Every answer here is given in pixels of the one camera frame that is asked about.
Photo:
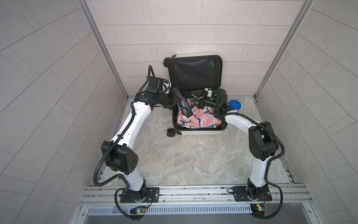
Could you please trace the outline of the clear container blue lid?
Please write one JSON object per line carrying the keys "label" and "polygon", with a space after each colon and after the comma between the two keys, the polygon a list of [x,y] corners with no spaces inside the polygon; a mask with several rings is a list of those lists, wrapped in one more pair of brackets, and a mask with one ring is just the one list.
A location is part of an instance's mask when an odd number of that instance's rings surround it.
{"label": "clear container blue lid", "polygon": [[232,108],[233,110],[236,110],[236,111],[240,111],[240,109],[241,109],[241,103],[237,100],[229,101],[228,105],[230,108]]}

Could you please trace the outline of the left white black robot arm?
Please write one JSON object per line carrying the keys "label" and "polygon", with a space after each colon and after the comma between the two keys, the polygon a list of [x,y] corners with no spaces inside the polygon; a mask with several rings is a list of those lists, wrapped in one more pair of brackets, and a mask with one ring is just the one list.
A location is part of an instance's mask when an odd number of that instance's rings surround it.
{"label": "left white black robot arm", "polygon": [[[126,184],[125,197],[129,200],[141,202],[146,198],[146,183],[137,167],[138,155],[133,151],[135,139],[146,118],[155,107],[173,108],[176,100],[170,94],[171,83],[156,77],[151,65],[145,83],[141,86],[133,102],[130,103],[131,113],[125,120],[117,135],[111,141],[104,141],[101,145],[103,153],[93,175],[96,187],[102,187],[114,179],[122,179]],[[101,167],[106,165],[115,172],[109,179],[100,182]]]}

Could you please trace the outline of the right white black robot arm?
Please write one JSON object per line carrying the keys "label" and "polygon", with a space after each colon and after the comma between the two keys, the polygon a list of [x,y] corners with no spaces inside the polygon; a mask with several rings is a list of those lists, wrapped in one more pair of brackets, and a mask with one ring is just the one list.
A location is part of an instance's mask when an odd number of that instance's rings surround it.
{"label": "right white black robot arm", "polygon": [[[255,121],[247,115],[239,113],[240,102],[228,101],[225,90],[221,88],[179,94],[177,99],[181,115],[192,122],[189,125],[178,121],[178,124],[182,126],[194,127],[205,118],[209,118],[219,121],[221,124],[234,125],[248,134],[249,151],[254,157],[251,175],[245,188],[231,187],[228,189],[228,193],[233,194],[237,201],[256,202],[257,204],[252,206],[252,216],[255,218],[269,219],[277,215],[283,204],[283,191],[277,184],[268,180],[268,172],[271,163],[284,155],[285,147],[275,135],[272,125],[267,121]],[[269,201],[272,200],[269,186],[279,190],[280,201],[276,211],[266,216]]]}

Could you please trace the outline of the pink shark print shorts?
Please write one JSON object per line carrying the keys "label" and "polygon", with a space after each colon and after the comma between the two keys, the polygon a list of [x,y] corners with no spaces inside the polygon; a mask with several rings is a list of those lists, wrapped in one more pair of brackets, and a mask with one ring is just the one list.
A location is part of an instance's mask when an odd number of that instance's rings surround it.
{"label": "pink shark print shorts", "polygon": [[187,102],[193,114],[190,117],[186,117],[184,113],[179,110],[176,122],[180,127],[203,129],[217,128],[222,124],[221,120],[214,117],[214,108],[205,106],[203,109],[199,109],[191,99],[187,99]]}

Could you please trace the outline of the clear black-trimmed toiletry bag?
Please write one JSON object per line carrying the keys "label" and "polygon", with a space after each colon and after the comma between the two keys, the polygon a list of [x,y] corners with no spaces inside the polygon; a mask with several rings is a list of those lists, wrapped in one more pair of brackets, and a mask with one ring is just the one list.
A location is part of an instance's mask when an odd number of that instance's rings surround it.
{"label": "clear black-trimmed toiletry bag", "polygon": [[187,118],[190,118],[193,116],[193,111],[189,106],[189,103],[187,99],[182,95],[180,90],[177,87],[174,87],[172,89],[172,94],[175,99],[176,104],[178,105],[179,109],[181,110],[181,113],[186,116]]}

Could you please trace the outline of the white black-lined carry-on suitcase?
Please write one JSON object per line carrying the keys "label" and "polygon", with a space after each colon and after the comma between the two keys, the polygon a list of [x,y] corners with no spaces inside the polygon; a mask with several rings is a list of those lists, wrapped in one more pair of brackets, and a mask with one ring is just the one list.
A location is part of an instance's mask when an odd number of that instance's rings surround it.
{"label": "white black-lined carry-on suitcase", "polygon": [[[221,88],[223,61],[215,52],[174,55],[165,58],[163,65],[168,69],[172,89],[177,87],[183,96],[185,92],[189,91]],[[220,134],[227,127],[227,122],[223,118],[219,118],[225,112],[213,113],[215,118],[222,121],[217,128],[189,129],[180,127],[176,122],[180,109],[177,104],[172,109],[173,128],[167,130],[168,137],[185,134]]]}

